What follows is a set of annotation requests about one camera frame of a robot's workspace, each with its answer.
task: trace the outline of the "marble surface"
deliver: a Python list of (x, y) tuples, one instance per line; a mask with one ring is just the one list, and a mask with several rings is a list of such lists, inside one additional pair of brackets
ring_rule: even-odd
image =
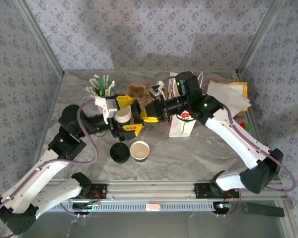
[[(97, 72), (99, 76), (108, 74), (116, 81), (116, 92), (125, 93), (130, 82), (141, 82), (146, 85), (157, 82), (169, 76), (168, 72)], [(81, 105), (90, 100), (90, 94), (85, 91), (87, 81), (94, 72), (66, 72), (60, 87), (53, 111), (50, 126), (45, 138), (43, 150), (58, 133), (58, 118), (62, 110), (70, 104)], [(203, 86), (210, 79), (222, 82), (232, 82), (232, 75), (205, 72)], [(98, 113), (96, 106), (84, 109), (88, 116)], [(82, 172), (91, 180), (201, 180), (211, 179), (221, 170), (236, 169), (243, 166), (239, 156), (214, 132), (196, 123), (191, 136), (186, 138), (169, 138), (168, 123), (145, 123), (140, 135), (124, 143), (130, 147), (136, 140), (145, 141), (150, 147), (150, 154), (142, 164), (132, 157), (124, 164), (115, 163), (109, 155), (110, 147), (119, 142), (107, 133), (103, 138), (92, 136), (98, 150), (99, 158), (91, 166), (68, 165), (60, 171), (55, 179), (68, 179), (73, 173)], [(86, 138), (87, 146), (76, 157), (77, 161), (89, 161), (94, 158), (94, 150)]]

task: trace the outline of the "wallpaper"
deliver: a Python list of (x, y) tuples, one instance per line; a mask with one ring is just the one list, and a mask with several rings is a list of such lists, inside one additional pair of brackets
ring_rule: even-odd
[(27, 0), (63, 70), (232, 69), (269, 0)]
[(0, 194), (33, 164), (58, 77), (12, 1), (0, 1)]
[[(264, 143), (284, 153), (297, 181), (289, 194), (298, 224), (298, 0), (288, 0), (250, 63), (243, 80), (258, 119)], [(281, 171), (286, 187), (291, 182)]]

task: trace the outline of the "paper cup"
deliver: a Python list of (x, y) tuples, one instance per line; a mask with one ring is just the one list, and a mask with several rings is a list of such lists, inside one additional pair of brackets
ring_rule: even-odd
[(129, 125), (131, 121), (131, 107), (125, 107), (122, 110), (117, 111), (115, 120), (119, 125)]
[(130, 154), (135, 159), (135, 161), (142, 163), (147, 160), (149, 154), (149, 146), (143, 141), (136, 141), (130, 147)]

